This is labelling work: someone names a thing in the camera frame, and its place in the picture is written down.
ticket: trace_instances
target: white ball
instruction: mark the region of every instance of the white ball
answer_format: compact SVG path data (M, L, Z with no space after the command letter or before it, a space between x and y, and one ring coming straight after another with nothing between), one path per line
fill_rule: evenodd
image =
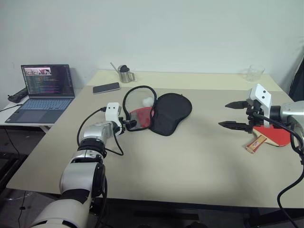
M154 104L154 98L148 97L142 100L142 104L144 107L152 107Z

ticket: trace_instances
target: table tennis paddle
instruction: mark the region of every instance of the table tennis paddle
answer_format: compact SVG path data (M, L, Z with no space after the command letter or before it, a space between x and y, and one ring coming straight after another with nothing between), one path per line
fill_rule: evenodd
M290 133L282 128L274 128L273 125L270 125L269 128L264 126L254 127L252 132L257 138L246 145L246 150L250 153L255 153L263 143L274 146L286 146L290 143Z

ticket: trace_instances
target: cable connector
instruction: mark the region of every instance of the cable connector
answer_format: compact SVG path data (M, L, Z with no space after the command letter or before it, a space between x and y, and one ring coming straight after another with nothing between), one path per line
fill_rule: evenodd
M106 111L106 107L100 108L100 111L105 112Z
M113 128L114 134L116 134L117 132L119 132L119 130L120 130L120 127L114 127L114 128Z

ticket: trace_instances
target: laptop screen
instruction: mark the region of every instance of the laptop screen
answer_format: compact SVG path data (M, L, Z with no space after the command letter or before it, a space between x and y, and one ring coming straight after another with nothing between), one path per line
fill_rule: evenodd
M22 65L30 97L74 97L69 65Z

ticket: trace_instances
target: wooden paddle handle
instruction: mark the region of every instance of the wooden paddle handle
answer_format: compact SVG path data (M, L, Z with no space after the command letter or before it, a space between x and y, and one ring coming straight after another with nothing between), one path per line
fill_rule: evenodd
M246 145L246 150L249 153L255 153L257 151L257 149L259 148L260 145L263 144L263 142L266 141L266 137L263 135L260 135L259 137L257 137L252 143Z

